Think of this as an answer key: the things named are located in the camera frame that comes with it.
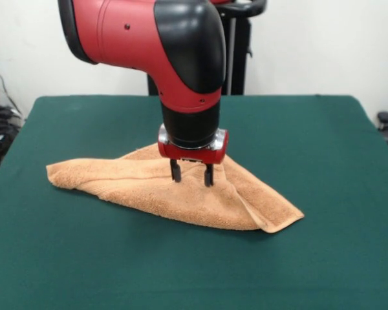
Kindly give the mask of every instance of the towel fold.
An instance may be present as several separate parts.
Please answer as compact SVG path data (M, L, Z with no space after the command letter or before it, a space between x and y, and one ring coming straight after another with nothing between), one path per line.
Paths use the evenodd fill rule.
M226 156L215 165L214 186L204 186L204 165L179 162L182 181L171 179L169 160L150 145L114 160L76 159L47 166L49 181L101 200L195 225L262 229L275 233L303 213Z

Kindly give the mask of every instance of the white wall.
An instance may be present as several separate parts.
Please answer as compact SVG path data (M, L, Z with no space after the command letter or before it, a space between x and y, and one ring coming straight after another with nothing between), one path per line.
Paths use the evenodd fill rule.
M269 0L253 20L247 94L352 94L388 110L388 0ZM28 113L58 94L147 94L141 72L69 51L56 0L0 0L0 72Z

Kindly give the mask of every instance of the black cable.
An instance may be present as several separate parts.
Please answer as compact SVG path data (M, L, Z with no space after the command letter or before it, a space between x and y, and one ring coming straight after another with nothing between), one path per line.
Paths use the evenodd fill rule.
M13 99L12 99L12 98L10 97L10 95L8 94L7 88L6 88L6 84L5 84L5 79L3 79L3 77L1 76L1 74L0 74L0 80L1 80L1 84L2 84L2 86L3 86L3 92L5 92L6 97L7 97L8 100L11 102L11 104L13 105L13 107L14 107L20 114L22 114L21 111L20 111L20 109L19 109L19 107L16 105L16 103L13 101Z

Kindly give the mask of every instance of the green table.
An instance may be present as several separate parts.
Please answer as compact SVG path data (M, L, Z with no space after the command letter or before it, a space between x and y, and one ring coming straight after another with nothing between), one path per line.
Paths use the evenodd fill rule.
M0 168L0 309L388 309L388 146L346 96L222 99L228 154L299 207L277 233L54 188L45 165L154 143L157 98L40 98Z

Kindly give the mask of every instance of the brown towel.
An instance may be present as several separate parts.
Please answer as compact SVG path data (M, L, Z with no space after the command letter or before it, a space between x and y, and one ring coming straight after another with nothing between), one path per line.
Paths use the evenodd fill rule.
M226 156L215 165L212 187L204 165L180 162L182 181L171 179L169 160L156 144L115 160L76 159L47 166L49 181L120 205L186 223L275 233L303 217L279 193Z

